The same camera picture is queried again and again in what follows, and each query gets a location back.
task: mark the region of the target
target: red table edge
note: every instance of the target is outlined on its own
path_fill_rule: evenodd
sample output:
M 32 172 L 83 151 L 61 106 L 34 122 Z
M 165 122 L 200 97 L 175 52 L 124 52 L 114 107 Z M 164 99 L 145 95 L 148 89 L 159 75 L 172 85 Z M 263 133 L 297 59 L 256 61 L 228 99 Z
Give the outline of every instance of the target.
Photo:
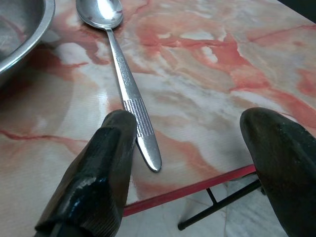
M 236 178 L 240 178 L 247 174 L 255 172 L 255 166 L 253 164 L 233 170 L 231 172 L 216 176 L 214 178 L 178 189 L 167 194 L 163 194 L 157 197 L 153 197 L 144 201 L 138 201 L 133 204 L 127 205 L 124 209 L 123 216 L 129 216 L 137 212 L 147 210 L 149 208 L 164 204 L 176 200 L 178 198 L 185 197 L 187 195 L 205 190 L 212 186 L 231 181 Z

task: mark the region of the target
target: marble-pattern tabletop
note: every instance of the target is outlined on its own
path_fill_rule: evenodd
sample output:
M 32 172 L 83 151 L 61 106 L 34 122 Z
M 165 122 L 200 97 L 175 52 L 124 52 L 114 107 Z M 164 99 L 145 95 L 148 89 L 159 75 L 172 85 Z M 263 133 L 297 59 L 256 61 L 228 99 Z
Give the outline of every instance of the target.
M 239 129 L 261 106 L 316 135 L 316 26 L 277 0 L 122 0 L 115 30 L 163 167 L 133 158 L 127 214 L 253 171 Z M 122 109 L 105 32 L 74 0 L 0 92 L 0 229 L 28 236 L 105 115 Z

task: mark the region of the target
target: spoon handle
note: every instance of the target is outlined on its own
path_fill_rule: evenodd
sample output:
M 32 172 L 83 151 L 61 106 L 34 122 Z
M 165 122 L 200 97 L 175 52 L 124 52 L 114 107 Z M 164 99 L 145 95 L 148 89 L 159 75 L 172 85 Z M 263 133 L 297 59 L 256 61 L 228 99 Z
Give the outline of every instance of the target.
M 160 151 L 142 96 L 112 29 L 105 30 L 109 37 L 114 64 L 118 74 L 123 106 L 136 117 L 139 150 L 147 166 L 153 172 L 159 172 L 161 169 Z

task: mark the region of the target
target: floor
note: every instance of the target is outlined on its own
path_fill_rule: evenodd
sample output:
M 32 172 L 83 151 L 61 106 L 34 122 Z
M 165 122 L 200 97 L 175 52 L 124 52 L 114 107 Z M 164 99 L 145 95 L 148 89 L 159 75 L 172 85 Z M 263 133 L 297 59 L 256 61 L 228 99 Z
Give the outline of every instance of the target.
M 255 175 L 212 187 L 219 201 L 256 180 Z M 179 231 L 177 224 L 211 206 L 202 191 L 123 218 L 116 237 L 286 237 L 269 200 L 256 190 Z

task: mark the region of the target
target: metal spoon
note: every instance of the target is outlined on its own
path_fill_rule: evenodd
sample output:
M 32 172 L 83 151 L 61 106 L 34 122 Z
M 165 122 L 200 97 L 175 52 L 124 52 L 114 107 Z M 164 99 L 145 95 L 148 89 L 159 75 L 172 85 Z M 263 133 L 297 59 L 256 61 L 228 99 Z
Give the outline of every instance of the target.
M 161 156 L 152 124 L 134 77 L 112 31 L 123 20 L 122 4 L 119 0 L 76 0 L 76 8 L 79 17 L 85 23 L 107 32 L 123 106 L 136 117 L 139 150 L 147 166 L 154 172 L 160 171 Z

